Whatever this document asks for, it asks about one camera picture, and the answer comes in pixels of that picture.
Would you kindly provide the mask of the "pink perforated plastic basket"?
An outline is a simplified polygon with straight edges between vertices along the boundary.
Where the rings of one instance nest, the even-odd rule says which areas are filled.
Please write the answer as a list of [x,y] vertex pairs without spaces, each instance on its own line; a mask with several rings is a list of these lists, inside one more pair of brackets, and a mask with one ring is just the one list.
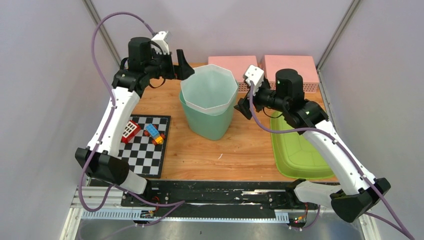
[[240,56],[209,56],[208,64],[217,65],[231,71],[237,81],[239,93],[247,93],[249,86],[244,82],[244,73],[250,65],[257,66],[257,57],[254,55]]

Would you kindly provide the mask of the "white translucent bin liner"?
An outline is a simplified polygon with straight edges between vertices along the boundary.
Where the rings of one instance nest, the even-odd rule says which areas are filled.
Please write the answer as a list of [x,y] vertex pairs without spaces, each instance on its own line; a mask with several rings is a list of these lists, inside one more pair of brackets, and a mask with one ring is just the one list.
[[180,86],[188,107],[212,116],[225,112],[239,89],[232,72],[215,64],[195,67]]

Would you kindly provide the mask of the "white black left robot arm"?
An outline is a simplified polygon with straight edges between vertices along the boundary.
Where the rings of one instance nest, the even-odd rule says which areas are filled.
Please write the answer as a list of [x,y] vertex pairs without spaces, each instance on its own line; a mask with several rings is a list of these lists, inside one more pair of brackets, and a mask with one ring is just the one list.
[[125,127],[151,79],[186,80],[194,74],[182,49],[177,49],[178,64],[174,65],[167,43],[167,32],[152,38],[133,37],[128,43],[128,58],[114,75],[112,97],[94,136],[85,148],[77,148],[75,158],[85,173],[94,179],[119,186],[134,193],[140,206],[149,206],[153,193],[150,183],[130,170],[119,158],[119,146]]

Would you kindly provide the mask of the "mint green trash bin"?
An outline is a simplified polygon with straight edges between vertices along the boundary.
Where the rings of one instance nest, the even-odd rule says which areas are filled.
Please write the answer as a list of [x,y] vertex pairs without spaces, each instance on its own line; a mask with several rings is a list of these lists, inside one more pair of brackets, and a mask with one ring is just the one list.
[[220,140],[225,135],[233,120],[235,100],[219,115],[205,114],[187,106],[182,92],[179,100],[188,126],[194,133],[211,141]]

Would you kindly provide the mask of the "large lime green tub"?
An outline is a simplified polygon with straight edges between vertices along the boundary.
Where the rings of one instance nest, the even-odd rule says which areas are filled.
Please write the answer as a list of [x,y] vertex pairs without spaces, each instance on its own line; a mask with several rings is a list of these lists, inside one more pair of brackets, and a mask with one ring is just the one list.
[[297,132],[271,133],[277,170],[292,179],[323,180],[335,176],[315,147]]

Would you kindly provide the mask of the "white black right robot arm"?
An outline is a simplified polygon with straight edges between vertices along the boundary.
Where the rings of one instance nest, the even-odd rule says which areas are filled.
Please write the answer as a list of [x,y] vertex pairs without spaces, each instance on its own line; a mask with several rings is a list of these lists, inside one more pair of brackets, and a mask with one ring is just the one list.
[[290,208],[312,203],[331,208],[351,223],[384,199],[391,188],[388,180],[376,178],[351,153],[323,108],[305,98],[303,78],[296,70],[278,70],[275,89],[271,89],[264,71],[254,65],[247,68],[243,79],[249,91],[238,101],[236,110],[247,119],[256,119],[256,113],[265,108],[280,112],[290,131],[313,145],[339,181],[338,185],[325,185],[303,178],[295,180],[285,188]]

